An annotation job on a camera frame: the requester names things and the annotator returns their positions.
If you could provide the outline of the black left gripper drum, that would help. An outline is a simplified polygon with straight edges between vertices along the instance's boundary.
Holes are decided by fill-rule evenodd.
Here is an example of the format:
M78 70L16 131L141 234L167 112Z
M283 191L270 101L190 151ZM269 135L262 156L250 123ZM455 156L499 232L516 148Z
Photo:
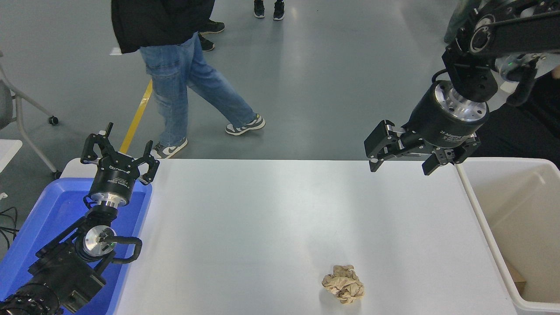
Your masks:
M134 158L118 153L117 162L111 156L98 160L97 171L90 189L90 199L101 200L106 195L130 200L139 176L138 166L133 165Z

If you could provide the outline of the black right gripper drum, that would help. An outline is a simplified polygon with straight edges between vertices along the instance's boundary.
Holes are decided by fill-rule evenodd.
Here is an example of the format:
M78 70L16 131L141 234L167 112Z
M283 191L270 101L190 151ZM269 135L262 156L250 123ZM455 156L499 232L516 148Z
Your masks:
M450 149L474 134L488 120L488 113L486 102L468 100L449 80L437 80L402 127L431 145Z

